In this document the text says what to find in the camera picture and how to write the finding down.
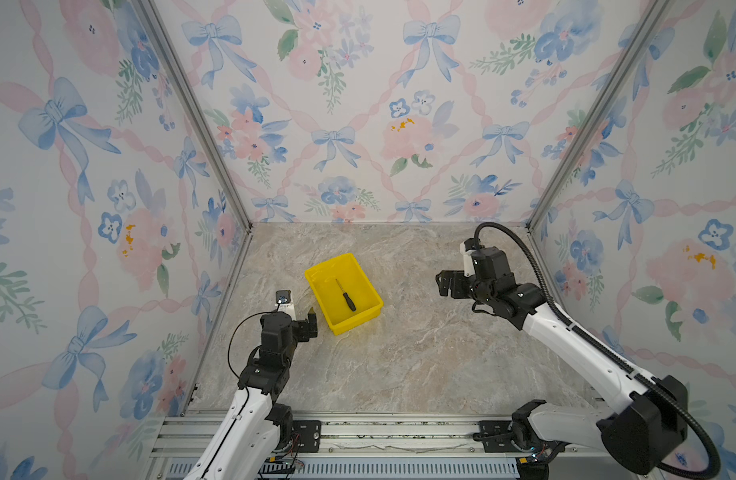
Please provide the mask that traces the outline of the black handle screwdriver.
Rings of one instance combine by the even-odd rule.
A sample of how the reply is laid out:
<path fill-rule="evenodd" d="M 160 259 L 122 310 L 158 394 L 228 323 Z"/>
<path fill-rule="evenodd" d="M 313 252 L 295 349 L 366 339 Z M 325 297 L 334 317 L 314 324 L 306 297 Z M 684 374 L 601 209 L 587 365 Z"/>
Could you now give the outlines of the black handle screwdriver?
<path fill-rule="evenodd" d="M 344 298 L 344 300 L 346 302 L 346 305 L 350 309 L 350 311 L 351 312 L 356 312 L 357 311 L 357 307 L 356 307 L 354 301 L 352 300 L 351 296 L 349 295 L 349 293 L 346 291 L 346 289 L 342 285 L 341 281 L 338 278 L 336 278 L 335 279 L 335 282 L 336 282 L 336 285 L 338 286 L 338 288 L 339 288 L 339 290 L 341 292 L 342 297 Z"/>

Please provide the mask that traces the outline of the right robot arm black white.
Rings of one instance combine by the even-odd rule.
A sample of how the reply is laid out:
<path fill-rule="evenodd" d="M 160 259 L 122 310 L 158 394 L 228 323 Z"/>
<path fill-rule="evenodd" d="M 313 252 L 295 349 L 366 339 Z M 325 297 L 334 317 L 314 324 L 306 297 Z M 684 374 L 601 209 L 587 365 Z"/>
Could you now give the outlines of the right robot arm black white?
<path fill-rule="evenodd" d="M 517 409 L 505 432 L 483 430 L 486 446 L 510 442 L 528 453 L 528 463 L 549 463 L 566 446 L 607 452 L 632 473 L 656 469 L 688 437 L 676 407 L 687 404 L 686 387 L 673 377 L 651 379 L 578 323 L 561 319 L 562 309 L 533 283 L 519 283 L 505 252 L 461 245 L 464 267 L 436 276 L 443 297 L 470 300 L 475 313 L 509 321 L 539 340 L 602 396 L 597 409 L 560 407 L 532 400 Z"/>

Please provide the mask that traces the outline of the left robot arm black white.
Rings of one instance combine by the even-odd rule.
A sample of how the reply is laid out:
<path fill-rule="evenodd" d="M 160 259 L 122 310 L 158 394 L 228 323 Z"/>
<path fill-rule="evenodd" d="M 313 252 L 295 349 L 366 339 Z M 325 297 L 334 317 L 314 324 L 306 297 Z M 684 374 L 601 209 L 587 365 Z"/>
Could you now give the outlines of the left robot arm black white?
<path fill-rule="evenodd" d="M 304 320 L 286 311 L 259 315 L 261 340 L 241 372 L 238 390 L 188 479 L 255 479 L 272 454 L 293 442 L 293 414 L 278 401 L 290 379 L 299 344 L 318 336 L 313 309 Z"/>

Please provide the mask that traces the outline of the yellow plastic bin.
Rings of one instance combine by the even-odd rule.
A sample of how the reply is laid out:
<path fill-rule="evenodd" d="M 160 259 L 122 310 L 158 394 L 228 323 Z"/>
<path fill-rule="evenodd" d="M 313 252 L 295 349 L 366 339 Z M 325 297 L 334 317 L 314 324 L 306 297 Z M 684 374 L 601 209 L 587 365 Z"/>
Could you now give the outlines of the yellow plastic bin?
<path fill-rule="evenodd" d="M 382 313 L 384 301 L 352 253 L 310 267 L 305 278 L 336 336 Z"/>

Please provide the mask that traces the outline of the aluminium rail frame base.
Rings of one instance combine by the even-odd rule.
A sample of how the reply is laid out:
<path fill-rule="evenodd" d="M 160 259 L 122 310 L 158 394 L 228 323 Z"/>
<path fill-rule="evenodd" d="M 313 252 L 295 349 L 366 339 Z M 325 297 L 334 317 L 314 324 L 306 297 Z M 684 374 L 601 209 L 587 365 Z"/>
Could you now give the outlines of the aluminium rail frame base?
<path fill-rule="evenodd" d="M 261 479 L 525 479 L 522 453 L 473 440 L 478 415 L 297 413 L 319 423 L 314 452 L 266 464 Z M 167 418 L 141 478 L 184 479 L 219 427 L 216 411 Z"/>

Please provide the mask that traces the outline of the right aluminium corner post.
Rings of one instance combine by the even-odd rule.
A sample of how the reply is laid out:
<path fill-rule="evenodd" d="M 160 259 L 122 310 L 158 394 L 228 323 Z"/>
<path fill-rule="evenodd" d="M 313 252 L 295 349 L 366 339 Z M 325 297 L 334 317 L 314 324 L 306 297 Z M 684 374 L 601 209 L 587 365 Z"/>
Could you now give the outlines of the right aluminium corner post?
<path fill-rule="evenodd" d="M 526 221 L 530 233 L 540 229 L 543 218 L 548 215 L 552 201 L 560 192 L 564 182 L 572 173 L 580 156 L 591 142 L 599 126 L 604 122 L 609 110 L 616 103 L 623 85 L 634 74 L 636 66 L 645 55 L 648 45 L 658 33 L 665 21 L 672 1 L 649 1 L 644 13 L 630 37 L 630 43 L 617 59 L 610 72 L 608 81 L 599 90 L 594 103 L 590 107 L 587 118 L 579 130 L 578 137 L 571 142 L 567 154 L 560 161 L 558 169 L 550 178 L 547 188 L 542 193 L 538 206 Z"/>

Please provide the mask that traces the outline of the aluminium corner post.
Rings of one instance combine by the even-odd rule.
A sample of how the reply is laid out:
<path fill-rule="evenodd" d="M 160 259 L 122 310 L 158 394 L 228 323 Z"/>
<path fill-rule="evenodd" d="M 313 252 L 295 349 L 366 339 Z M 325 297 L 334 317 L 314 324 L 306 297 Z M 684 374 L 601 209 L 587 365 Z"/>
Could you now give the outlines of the aluminium corner post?
<path fill-rule="evenodd" d="M 571 142 L 567 154 L 560 161 L 558 169 L 550 178 L 547 188 L 542 193 L 538 206 L 526 221 L 530 233 L 540 229 L 543 218 L 548 215 L 552 201 L 560 192 L 564 182 L 572 173 L 580 156 L 591 142 L 599 126 L 604 122 L 609 110 L 616 103 L 623 85 L 634 74 L 636 66 L 645 55 L 648 45 L 658 33 L 665 21 L 672 1 L 649 1 L 644 13 L 630 37 L 630 43 L 617 59 L 610 72 L 608 81 L 599 90 L 594 103 L 590 107 L 587 118 L 579 130 L 578 137 Z"/>
<path fill-rule="evenodd" d="M 153 42 L 154 49 L 164 63 L 166 73 L 171 79 L 174 91 L 186 112 L 190 124 L 195 130 L 201 146 L 204 148 L 208 161 L 214 168 L 221 187 L 228 197 L 232 211 L 237 215 L 242 225 L 242 231 L 250 234 L 252 224 L 245 211 L 240 195 L 232 181 L 230 170 L 225 164 L 212 134 L 209 132 L 207 120 L 200 108 L 198 99 L 191 87 L 187 72 L 184 69 L 179 55 L 174 49 L 170 36 L 154 1 L 133 0 L 132 6 L 141 17 L 143 27 Z"/>

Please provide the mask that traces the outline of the left aluminium corner post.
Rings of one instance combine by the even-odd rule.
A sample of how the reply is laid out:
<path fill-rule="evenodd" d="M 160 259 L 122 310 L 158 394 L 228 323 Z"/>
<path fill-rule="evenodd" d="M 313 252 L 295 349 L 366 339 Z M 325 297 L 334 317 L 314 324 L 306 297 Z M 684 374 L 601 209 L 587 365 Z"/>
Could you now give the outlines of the left aluminium corner post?
<path fill-rule="evenodd" d="M 195 130 L 201 146 L 204 148 L 208 161 L 214 168 L 221 187 L 228 197 L 232 211 L 237 215 L 242 225 L 242 231 L 250 234 L 252 224 L 245 211 L 240 195 L 232 181 L 230 170 L 225 164 L 212 134 L 209 132 L 207 120 L 200 108 L 198 99 L 191 87 L 187 72 L 184 69 L 179 55 L 174 49 L 170 36 L 154 1 L 133 0 L 132 6 L 141 17 L 143 27 L 153 42 L 154 49 L 164 63 L 166 73 L 171 79 L 174 91 L 186 112 L 190 124 Z"/>

